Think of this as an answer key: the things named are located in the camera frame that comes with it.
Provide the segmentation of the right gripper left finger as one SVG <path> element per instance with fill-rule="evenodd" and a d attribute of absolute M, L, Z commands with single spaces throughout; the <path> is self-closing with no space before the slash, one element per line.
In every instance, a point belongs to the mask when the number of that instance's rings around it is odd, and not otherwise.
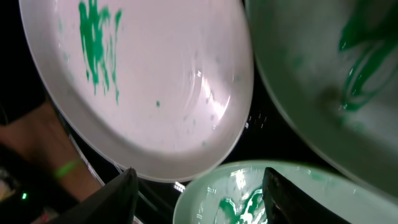
<path fill-rule="evenodd" d="M 50 220 L 50 223 L 132 224 L 137 199 L 138 177 L 134 169 L 128 168 L 77 206 Z"/>

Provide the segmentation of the white plate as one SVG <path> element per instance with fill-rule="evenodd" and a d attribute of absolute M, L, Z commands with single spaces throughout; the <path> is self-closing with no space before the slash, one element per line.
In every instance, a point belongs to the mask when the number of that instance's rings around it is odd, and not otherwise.
<path fill-rule="evenodd" d="M 235 147 L 254 71 L 240 1 L 21 0 L 51 100 L 98 154 L 139 177 L 188 181 Z"/>

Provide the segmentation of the dark green rectangular tray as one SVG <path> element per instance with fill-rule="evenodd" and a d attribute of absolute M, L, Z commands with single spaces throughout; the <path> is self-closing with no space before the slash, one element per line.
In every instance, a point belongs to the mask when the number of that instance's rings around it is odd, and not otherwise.
<path fill-rule="evenodd" d="M 1 223 L 32 223 L 46 207 L 63 213 L 79 204 L 53 177 L 3 144 L 1 170 L 1 180 L 11 188 L 1 200 Z"/>

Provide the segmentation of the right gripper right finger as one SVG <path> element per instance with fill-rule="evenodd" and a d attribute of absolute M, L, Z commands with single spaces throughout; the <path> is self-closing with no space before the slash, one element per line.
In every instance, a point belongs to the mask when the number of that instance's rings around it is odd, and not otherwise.
<path fill-rule="evenodd" d="M 263 202 L 269 224 L 348 224 L 291 181 L 267 167 L 262 181 Z"/>

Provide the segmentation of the mint plate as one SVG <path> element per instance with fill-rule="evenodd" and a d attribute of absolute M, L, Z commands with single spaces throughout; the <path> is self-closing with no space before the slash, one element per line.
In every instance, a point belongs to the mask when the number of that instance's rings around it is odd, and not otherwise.
<path fill-rule="evenodd" d="M 246 1 L 274 104 L 324 160 L 397 200 L 397 1 Z"/>
<path fill-rule="evenodd" d="M 243 161 L 190 182 L 173 222 L 397 223 L 397 205 L 322 169 Z"/>

